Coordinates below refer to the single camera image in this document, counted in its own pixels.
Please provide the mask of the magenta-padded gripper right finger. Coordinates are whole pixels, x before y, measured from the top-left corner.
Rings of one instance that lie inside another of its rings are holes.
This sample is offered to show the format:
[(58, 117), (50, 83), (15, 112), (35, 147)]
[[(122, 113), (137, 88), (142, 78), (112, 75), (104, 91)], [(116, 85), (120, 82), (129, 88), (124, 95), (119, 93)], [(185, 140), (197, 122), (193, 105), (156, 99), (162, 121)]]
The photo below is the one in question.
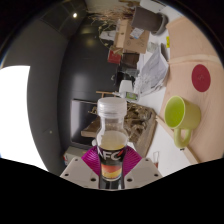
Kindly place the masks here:
[(127, 147), (123, 160), (124, 187), (140, 188), (162, 177), (149, 158), (142, 158), (134, 149)]

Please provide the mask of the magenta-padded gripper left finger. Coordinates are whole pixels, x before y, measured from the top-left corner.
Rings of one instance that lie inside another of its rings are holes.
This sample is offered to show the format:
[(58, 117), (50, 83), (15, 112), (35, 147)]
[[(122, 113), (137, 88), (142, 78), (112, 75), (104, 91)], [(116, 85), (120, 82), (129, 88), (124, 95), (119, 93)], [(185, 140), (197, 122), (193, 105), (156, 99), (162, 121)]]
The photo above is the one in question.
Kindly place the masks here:
[(86, 150), (69, 146), (63, 156), (66, 168), (60, 177), (84, 188), (97, 189), (99, 177), (82, 160), (85, 153)]

